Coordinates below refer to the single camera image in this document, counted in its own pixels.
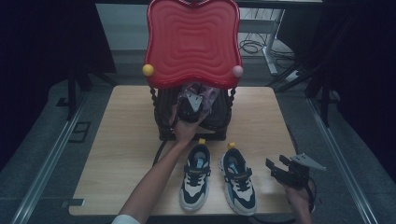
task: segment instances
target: gray floor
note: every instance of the gray floor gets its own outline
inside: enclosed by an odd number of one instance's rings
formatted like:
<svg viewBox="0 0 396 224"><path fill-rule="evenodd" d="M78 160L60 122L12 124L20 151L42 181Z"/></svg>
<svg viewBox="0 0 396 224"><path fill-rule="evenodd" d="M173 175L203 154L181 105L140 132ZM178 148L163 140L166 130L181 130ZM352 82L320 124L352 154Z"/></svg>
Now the gray floor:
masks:
<svg viewBox="0 0 396 224"><path fill-rule="evenodd" d="M244 57L243 62L246 73L240 86L264 86L272 79L260 54L256 57ZM140 63L118 63L117 66L119 69L117 75L107 75L121 85L145 84L145 80L140 75ZM82 143L68 142L65 145L64 152L56 163L39 201L33 206L33 213L28 223L108 223L114 218L113 216L73 217L69 215L67 209L112 91L112 86L100 78L95 76L91 78L92 91L78 94L87 96L78 122L81 122L81 125L83 122L91 123L88 135ZM321 133L315 114L304 97L305 85L306 83L302 83L288 91L279 92L276 98L295 141L296 151L304 152L328 169L327 172L313 170L311 173L318 185L316 210L312 215L314 222L364 223L359 209L360 201L353 196L354 189L346 184L338 163ZM56 106L60 98L67 98L66 82L59 83L50 90L49 101L42 115L0 174L0 223L9 223L15 216L43 161L65 125L67 108ZM377 223L396 223L395 184L370 149L343 120L336 105L330 106L329 122L331 125L329 131L341 149L357 185L361 188L362 195L373 210ZM70 139L80 140L81 137L80 134L73 133ZM259 216L259 218L280 220L288 217L273 215ZM249 223L249 221L255 223L251 218L239 216L152 217L148 223Z"/></svg>

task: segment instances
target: sneaker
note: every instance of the sneaker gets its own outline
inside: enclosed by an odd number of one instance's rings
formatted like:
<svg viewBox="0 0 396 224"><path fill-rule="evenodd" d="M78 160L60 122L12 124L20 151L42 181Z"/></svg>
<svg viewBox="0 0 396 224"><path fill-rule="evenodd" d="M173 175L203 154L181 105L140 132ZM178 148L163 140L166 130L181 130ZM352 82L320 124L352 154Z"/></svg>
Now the sneaker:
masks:
<svg viewBox="0 0 396 224"><path fill-rule="evenodd" d="M237 214L252 216L256 212L256 194L250 180L251 169L233 144L219 159L219 169L225 179L227 203Z"/></svg>
<svg viewBox="0 0 396 224"><path fill-rule="evenodd" d="M200 139L184 166L184 179L180 190L180 206L195 211L204 205L209 190L210 154L205 139Z"/></svg>

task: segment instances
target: wooden tabletop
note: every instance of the wooden tabletop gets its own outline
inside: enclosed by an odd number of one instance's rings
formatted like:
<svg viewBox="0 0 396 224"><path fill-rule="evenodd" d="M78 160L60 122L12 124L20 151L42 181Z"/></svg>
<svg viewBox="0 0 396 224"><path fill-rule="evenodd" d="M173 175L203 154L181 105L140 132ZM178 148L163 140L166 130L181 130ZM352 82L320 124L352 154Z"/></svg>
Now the wooden tabletop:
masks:
<svg viewBox="0 0 396 224"><path fill-rule="evenodd" d="M227 139L206 141L212 156L212 172L205 205L191 213L185 212L178 202L183 166L191 148L197 144L192 142L180 156L152 215L234 214L226 202L224 178L217 166L229 142L236 143L253 171L251 179L257 194L257 213L290 212L283 188L264 164L268 158L285 168L278 161L279 155L295 154L274 92L264 87L238 87ZM149 87L115 87L73 197L83 199L84 204L70 206L69 212L75 216L116 215L150 169L160 144ZM172 144L168 142L164 151Z"/></svg>

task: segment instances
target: yellow ball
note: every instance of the yellow ball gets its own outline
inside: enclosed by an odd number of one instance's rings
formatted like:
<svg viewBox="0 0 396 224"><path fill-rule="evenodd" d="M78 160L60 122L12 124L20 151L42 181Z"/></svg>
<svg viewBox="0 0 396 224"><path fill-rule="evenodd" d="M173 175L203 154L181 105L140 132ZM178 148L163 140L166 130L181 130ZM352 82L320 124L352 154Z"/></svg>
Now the yellow ball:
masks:
<svg viewBox="0 0 396 224"><path fill-rule="evenodd" d="M151 64L145 64L143 66L143 74L146 77L150 77L154 73L154 67Z"/></svg>

